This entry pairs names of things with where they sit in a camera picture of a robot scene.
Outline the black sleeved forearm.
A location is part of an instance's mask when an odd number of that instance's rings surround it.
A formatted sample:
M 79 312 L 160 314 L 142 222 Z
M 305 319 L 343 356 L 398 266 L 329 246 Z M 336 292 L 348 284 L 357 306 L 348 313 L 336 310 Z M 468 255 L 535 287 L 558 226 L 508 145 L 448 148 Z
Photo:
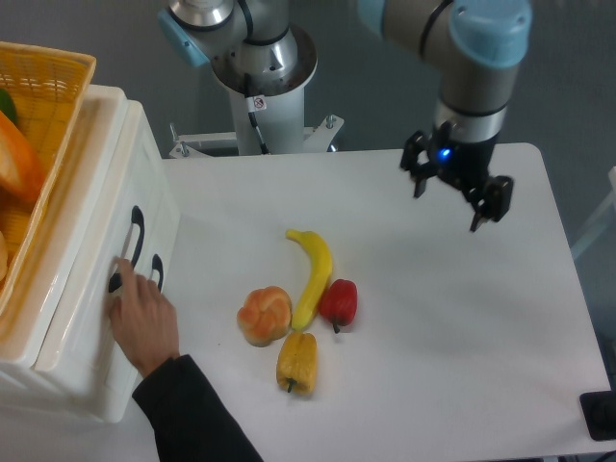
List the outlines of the black sleeved forearm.
M 191 356 L 168 359 L 133 399 L 149 420 L 161 461 L 260 461 Z

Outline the person's hand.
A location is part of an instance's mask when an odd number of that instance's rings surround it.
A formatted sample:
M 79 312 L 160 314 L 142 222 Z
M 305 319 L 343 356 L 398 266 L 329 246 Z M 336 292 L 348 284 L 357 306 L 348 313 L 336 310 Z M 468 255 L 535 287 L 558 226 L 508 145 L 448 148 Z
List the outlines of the person's hand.
M 143 378 L 180 356 L 175 307 L 157 283 L 134 271 L 126 259 L 116 261 L 121 295 L 109 317 L 115 341 Z

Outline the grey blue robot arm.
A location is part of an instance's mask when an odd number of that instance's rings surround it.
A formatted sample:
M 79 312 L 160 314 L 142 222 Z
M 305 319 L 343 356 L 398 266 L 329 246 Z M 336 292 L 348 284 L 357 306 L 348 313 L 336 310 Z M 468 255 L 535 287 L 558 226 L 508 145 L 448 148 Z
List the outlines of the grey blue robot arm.
M 489 171 L 528 47 L 527 1 L 360 1 L 361 21 L 441 73 L 429 133 L 413 134 L 400 165 L 423 194 L 436 177 L 471 205 L 473 227 L 508 212 L 512 178 Z M 286 1 L 170 1 L 158 22 L 192 66 L 209 64 L 229 96 L 243 155 L 316 152 L 327 136 L 304 131 L 304 89 L 314 42 Z

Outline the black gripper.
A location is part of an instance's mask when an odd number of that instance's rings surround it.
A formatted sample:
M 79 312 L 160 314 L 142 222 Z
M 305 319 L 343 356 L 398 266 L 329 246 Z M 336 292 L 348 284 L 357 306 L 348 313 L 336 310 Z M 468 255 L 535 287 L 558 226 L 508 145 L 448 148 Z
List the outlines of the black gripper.
M 478 142 L 462 142 L 453 138 L 454 125 L 443 122 L 435 128 L 430 141 L 430 160 L 437 164 L 437 176 L 463 193 L 473 208 L 470 231 L 475 232 L 487 221 L 499 222 L 509 211 L 514 189 L 510 176 L 491 176 L 489 166 L 499 135 Z M 421 197 L 427 181 L 436 175 L 429 161 L 420 162 L 428 152 L 424 132 L 415 132 L 404 144 L 399 167 L 409 173 L 414 183 L 413 197 Z

